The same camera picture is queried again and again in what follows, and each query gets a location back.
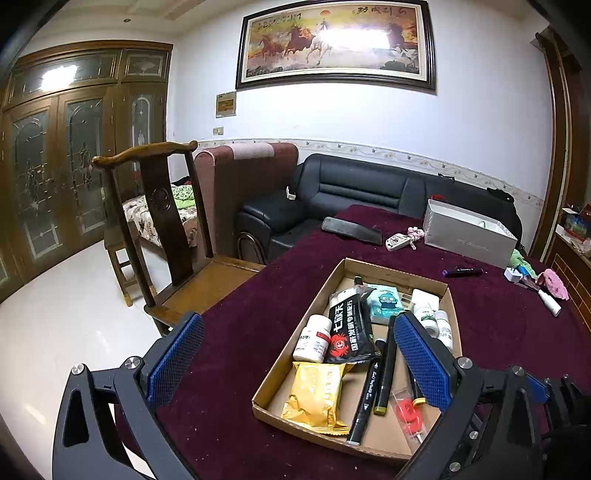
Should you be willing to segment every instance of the small plaque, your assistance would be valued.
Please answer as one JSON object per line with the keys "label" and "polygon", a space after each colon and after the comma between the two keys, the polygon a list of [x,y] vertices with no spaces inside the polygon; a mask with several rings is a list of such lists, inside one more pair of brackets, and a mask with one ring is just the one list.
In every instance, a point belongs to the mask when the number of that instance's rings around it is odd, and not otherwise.
{"label": "small plaque", "polygon": [[216,98],[216,118],[236,115],[236,92],[221,93]]}

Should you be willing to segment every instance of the small white bottle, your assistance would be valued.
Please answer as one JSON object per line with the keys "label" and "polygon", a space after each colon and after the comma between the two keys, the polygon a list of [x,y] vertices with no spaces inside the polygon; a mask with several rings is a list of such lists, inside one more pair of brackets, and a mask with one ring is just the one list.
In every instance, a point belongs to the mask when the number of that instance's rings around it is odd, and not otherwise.
{"label": "small white bottle", "polygon": [[416,304],[413,308],[413,313],[430,336],[433,338],[439,336],[439,327],[433,316],[433,309],[429,305]]}
{"label": "small white bottle", "polygon": [[538,295],[546,305],[546,308],[554,315],[555,317],[558,316],[562,307],[558,305],[558,302],[554,300],[550,295],[548,295],[545,291],[538,290]]}
{"label": "small white bottle", "polygon": [[439,327],[439,336],[437,337],[449,351],[453,349],[452,326],[449,325],[449,318],[444,310],[435,312],[435,321]]}
{"label": "small white bottle", "polygon": [[324,315],[311,315],[295,346],[294,360],[321,364],[330,343],[332,320]]}

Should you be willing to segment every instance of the white tiled floor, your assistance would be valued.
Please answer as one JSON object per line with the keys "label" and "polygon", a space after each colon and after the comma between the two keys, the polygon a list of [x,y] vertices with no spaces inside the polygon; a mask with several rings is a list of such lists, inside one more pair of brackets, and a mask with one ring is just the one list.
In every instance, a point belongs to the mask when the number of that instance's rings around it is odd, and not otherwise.
{"label": "white tiled floor", "polygon": [[[170,283],[168,266],[149,251],[144,255],[160,291]],[[0,413],[47,480],[57,412],[72,365],[118,367],[130,355],[146,353],[159,337],[137,286],[130,293],[135,303],[127,307],[100,242],[0,303]],[[133,460],[147,473],[145,463]]]}

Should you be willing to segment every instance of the green cloth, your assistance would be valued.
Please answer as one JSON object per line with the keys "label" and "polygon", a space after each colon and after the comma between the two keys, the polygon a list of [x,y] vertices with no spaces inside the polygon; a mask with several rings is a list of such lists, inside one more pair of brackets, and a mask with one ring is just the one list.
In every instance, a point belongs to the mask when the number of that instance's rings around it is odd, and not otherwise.
{"label": "green cloth", "polygon": [[195,206],[193,187],[191,185],[181,185],[180,187],[173,187],[173,198],[174,203],[178,209]]}
{"label": "green cloth", "polygon": [[526,262],[525,258],[523,258],[517,250],[513,250],[513,253],[511,254],[511,259],[509,260],[509,266],[511,268],[517,268],[520,265],[528,271],[531,278],[537,280],[538,275],[535,273],[534,269],[531,268],[531,265]]}

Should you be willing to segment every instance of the blue gripper pad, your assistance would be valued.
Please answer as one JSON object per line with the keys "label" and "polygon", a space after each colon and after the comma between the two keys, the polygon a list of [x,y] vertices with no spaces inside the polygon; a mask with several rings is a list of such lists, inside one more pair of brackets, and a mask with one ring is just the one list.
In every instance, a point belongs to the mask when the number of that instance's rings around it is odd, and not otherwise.
{"label": "blue gripper pad", "polygon": [[152,410],[170,402],[189,363],[203,342],[203,320],[197,313],[179,328],[181,331],[176,332],[174,341],[147,379],[146,400]]}
{"label": "blue gripper pad", "polygon": [[449,376],[431,349],[411,324],[406,313],[394,323],[394,340],[421,387],[427,403],[446,411],[452,401]]}
{"label": "blue gripper pad", "polygon": [[530,386],[531,394],[536,402],[546,403],[550,399],[545,385],[540,382],[540,380],[532,377],[530,374],[527,374],[527,382]]}

